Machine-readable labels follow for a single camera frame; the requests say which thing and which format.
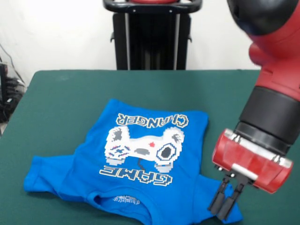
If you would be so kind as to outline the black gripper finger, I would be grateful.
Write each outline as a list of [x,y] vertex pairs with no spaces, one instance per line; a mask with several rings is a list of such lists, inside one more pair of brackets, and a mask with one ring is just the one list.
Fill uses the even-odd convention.
[[209,207],[208,210],[212,214],[229,214],[232,206],[231,203],[226,203],[225,200],[225,191],[229,185],[231,177],[228,174],[225,174],[220,186],[218,187]]
[[225,188],[229,184],[229,178],[223,178],[217,193],[217,217],[220,220],[227,220],[239,196],[242,194],[245,186],[251,184],[248,178],[239,178],[231,196],[225,199]]

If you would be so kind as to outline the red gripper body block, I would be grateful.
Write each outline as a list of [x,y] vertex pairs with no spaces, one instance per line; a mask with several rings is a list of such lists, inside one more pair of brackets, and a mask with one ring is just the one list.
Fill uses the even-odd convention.
[[247,140],[230,129],[219,136],[212,162],[248,178],[253,186],[273,194],[289,178],[293,161]]

